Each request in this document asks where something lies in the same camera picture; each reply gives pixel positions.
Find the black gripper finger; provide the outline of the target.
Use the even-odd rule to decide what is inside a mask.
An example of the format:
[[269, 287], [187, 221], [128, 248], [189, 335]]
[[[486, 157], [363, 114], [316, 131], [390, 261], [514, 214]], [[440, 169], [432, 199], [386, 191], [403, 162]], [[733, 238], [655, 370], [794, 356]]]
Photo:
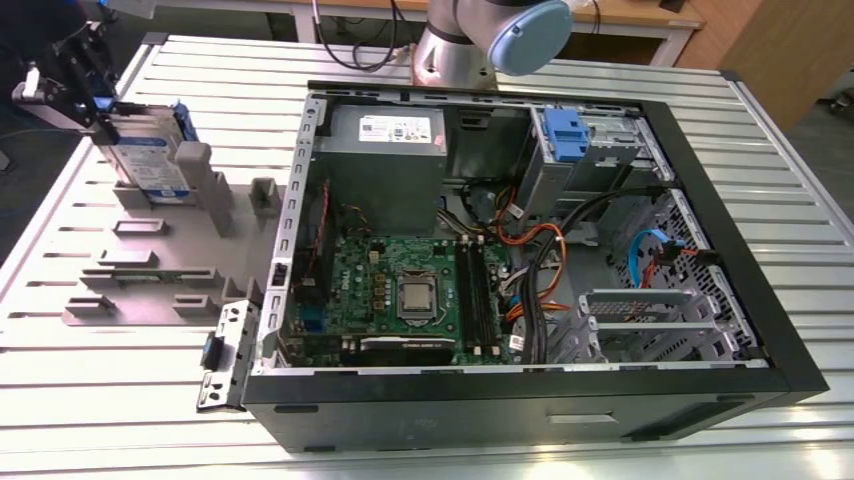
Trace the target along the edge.
[[116, 100], [116, 76], [89, 47], [69, 47], [65, 57], [71, 90], [76, 96], [83, 125], [92, 131], [96, 145], [116, 145], [119, 133], [111, 119]]

